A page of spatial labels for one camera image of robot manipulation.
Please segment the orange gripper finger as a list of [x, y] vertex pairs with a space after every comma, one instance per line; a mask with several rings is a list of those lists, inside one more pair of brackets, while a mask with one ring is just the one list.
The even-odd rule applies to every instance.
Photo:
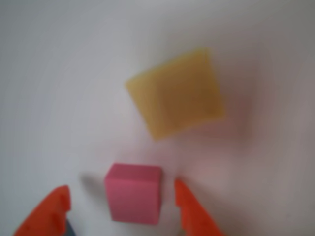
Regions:
[[59, 186], [49, 193], [15, 231], [15, 236], [62, 236], [71, 210], [70, 189]]
[[223, 236], [218, 226], [199, 203], [188, 186], [176, 179], [175, 201], [181, 212], [182, 229], [188, 236]]

